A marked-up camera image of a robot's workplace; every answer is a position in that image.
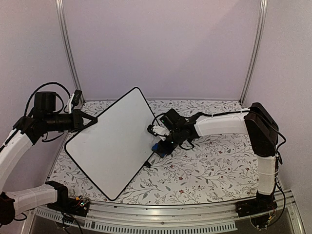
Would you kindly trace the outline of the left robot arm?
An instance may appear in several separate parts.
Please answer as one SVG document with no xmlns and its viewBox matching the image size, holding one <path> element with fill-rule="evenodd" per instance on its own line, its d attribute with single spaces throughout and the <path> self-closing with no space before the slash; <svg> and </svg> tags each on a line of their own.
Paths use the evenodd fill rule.
<svg viewBox="0 0 312 234">
<path fill-rule="evenodd" d="M 29 97 L 23 116 L 13 125 L 8 138 L 0 146 L 0 186 L 4 187 L 9 175 L 23 157 L 39 140 L 47 143 L 43 136 L 49 132 L 74 132 L 82 130 L 97 123 L 93 117 L 77 108 L 81 90 L 75 90 L 68 95 L 68 102 L 61 102 L 61 108 L 56 109 L 56 101 L 62 97 L 53 91 L 42 91 L 48 85 L 56 85 L 67 90 L 58 82 L 48 82 L 39 86 Z M 68 188 L 55 181 L 47 181 L 43 185 L 17 192 L 0 191 L 0 223 L 8 225 L 18 221 L 18 215 L 39 206 L 66 214 L 69 217 L 78 215 L 86 217 L 89 202 L 83 197 L 70 198 Z"/>
</svg>

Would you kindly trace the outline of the white whiteboard black frame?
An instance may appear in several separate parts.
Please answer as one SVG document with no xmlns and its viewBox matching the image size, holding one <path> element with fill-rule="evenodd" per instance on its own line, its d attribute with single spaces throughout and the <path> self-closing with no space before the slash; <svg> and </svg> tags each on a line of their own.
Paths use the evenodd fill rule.
<svg viewBox="0 0 312 234">
<path fill-rule="evenodd" d="M 65 152 L 109 201 L 115 201 L 149 160 L 155 115 L 135 87 L 101 112 L 97 123 L 73 135 Z"/>
</svg>

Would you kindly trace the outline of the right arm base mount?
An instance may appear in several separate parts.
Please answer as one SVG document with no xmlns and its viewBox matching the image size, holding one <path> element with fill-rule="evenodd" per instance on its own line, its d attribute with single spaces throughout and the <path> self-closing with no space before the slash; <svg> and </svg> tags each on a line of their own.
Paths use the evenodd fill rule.
<svg viewBox="0 0 312 234">
<path fill-rule="evenodd" d="M 262 195 L 257 193 L 256 198 L 239 201 L 235 204 L 235 212 L 238 217 L 251 219 L 251 224 L 257 229 L 267 228 L 276 215 L 277 203 L 274 195 Z"/>
</svg>

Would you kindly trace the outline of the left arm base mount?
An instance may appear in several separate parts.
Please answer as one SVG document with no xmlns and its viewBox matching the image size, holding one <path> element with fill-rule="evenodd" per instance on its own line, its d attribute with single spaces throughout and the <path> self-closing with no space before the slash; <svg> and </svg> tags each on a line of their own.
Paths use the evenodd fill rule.
<svg viewBox="0 0 312 234">
<path fill-rule="evenodd" d="M 47 207 L 59 212 L 86 217 L 90 207 L 90 199 L 82 196 L 76 198 L 60 196 L 56 202 L 47 204 Z"/>
</svg>

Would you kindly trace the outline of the blue whiteboard eraser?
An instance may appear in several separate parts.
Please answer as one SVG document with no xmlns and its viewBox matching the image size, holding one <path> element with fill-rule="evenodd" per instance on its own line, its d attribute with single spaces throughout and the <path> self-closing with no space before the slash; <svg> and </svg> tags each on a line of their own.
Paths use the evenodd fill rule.
<svg viewBox="0 0 312 234">
<path fill-rule="evenodd" d="M 166 151 L 160 143 L 156 143 L 152 147 L 152 151 L 156 153 L 159 157 L 164 158 L 166 156 Z"/>
</svg>

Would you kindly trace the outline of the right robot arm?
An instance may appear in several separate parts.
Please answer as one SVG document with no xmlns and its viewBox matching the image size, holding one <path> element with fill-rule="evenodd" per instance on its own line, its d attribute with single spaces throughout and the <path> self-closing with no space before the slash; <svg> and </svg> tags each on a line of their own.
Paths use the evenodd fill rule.
<svg viewBox="0 0 312 234">
<path fill-rule="evenodd" d="M 216 134 L 247 134 L 253 153 L 258 160 L 259 182 L 257 193 L 260 195 L 252 202 L 255 212 L 261 213 L 271 204 L 276 185 L 278 164 L 282 163 L 279 148 L 286 143 L 279 127 L 264 106 L 255 102 L 249 108 L 239 111 L 206 114 L 197 112 L 190 117 L 181 116 L 175 109 L 157 116 L 161 124 L 148 125 L 147 131 L 160 141 L 152 151 L 160 157 L 171 154 L 184 142 Z"/>
</svg>

